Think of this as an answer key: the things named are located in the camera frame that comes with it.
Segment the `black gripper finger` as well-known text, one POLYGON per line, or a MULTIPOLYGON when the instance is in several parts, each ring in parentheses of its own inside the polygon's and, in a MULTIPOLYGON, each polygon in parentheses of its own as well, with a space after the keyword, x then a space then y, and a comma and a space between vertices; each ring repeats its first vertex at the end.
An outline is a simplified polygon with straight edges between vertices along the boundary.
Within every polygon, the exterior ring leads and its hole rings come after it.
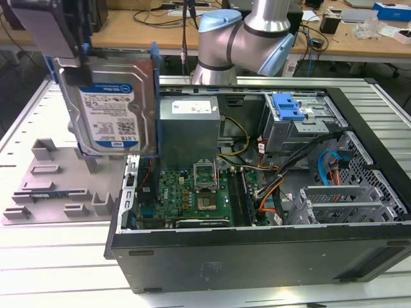
POLYGON ((65 66, 65 79, 70 87, 90 87, 92 85, 92 72, 88 59, 80 55, 77 62, 72 66, 65 66))

